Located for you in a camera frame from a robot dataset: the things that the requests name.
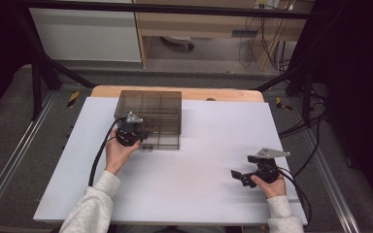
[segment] white sleeve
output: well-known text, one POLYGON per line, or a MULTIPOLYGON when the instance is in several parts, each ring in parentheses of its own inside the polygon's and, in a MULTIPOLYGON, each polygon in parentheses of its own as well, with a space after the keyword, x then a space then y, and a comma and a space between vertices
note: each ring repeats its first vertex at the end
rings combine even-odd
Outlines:
POLYGON ((271 210, 271 218, 268 219, 271 233, 304 232, 302 221, 293 214, 286 196, 277 196, 266 200, 271 210))
POLYGON ((60 232, 107 232, 114 207, 112 197, 119 185, 117 176, 104 171, 96 185, 86 189, 85 196, 66 217, 60 232))

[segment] wooden table edge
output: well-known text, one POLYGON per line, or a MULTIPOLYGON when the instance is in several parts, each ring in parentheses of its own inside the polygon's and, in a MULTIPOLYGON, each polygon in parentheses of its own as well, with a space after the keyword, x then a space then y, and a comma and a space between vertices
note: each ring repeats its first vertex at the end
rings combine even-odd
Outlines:
POLYGON ((261 92, 256 90, 241 89, 212 89, 212 88, 187 88, 163 86, 131 86, 131 85, 98 85, 90 94, 91 97, 117 98, 122 90, 156 90, 156 91, 181 91, 186 100, 218 100, 236 102, 264 103, 261 92))

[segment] table surface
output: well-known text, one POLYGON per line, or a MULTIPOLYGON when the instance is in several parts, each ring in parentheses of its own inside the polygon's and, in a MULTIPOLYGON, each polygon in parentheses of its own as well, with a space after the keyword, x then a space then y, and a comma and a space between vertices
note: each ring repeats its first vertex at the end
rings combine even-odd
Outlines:
MULTIPOLYGON (((104 129, 113 121, 117 96, 123 89, 181 90, 183 133, 180 150, 134 152, 118 174, 123 184, 114 197, 112 222, 148 225, 267 222, 269 207, 262 190, 243 187, 230 175, 231 169, 253 172, 254 165, 248 163, 247 155, 261 148, 282 149, 269 106, 263 103, 262 95, 248 90, 132 86, 97 86, 86 99, 35 220, 60 222, 83 196, 93 156, 102 143, 104 129), (228 97, 236 101, 226 101, 228 97), (197 101, 207 98, 218 101, 197 101)), ((285 158, 276 161, 279 166, 288 168, 285 158)), ((105 152, 99 161, 95 181, 104 167, 105 152)), ((287 182, 287 191, 294 213, 306 223, 290 182, 287 182)))

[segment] person's right hand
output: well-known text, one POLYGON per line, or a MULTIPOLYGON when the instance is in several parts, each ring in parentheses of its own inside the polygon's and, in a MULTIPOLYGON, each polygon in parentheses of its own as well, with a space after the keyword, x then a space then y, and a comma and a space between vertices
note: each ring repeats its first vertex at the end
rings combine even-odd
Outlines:
POLYGON ((256 175, 252 175, 251 180, 262 188, 262 190, 265 192, 266 198, 287 195, 286 182, 284 181, 284 176, 281 173, 278 179, 272 183, 266 183, 256 175))
POLYGON ((133 151, 139 148, 141 141, 137 141, 132 147, 124 147, 116 139, 117 130, 111 131, 110 139, 105 147, 107 153, 107 166, 105 170, 116 175, 128 161, 133 151))

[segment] white cabinet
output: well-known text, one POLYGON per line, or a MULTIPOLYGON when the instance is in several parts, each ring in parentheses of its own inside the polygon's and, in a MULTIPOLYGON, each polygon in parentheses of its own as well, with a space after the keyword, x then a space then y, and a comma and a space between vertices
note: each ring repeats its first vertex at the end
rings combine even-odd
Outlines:
MULTIPOLYGON (((131 3, 130 0, 103 2, 131 3)), ((53 59, 141 62, 133 13, 30 11, 45 51, 53 59)))

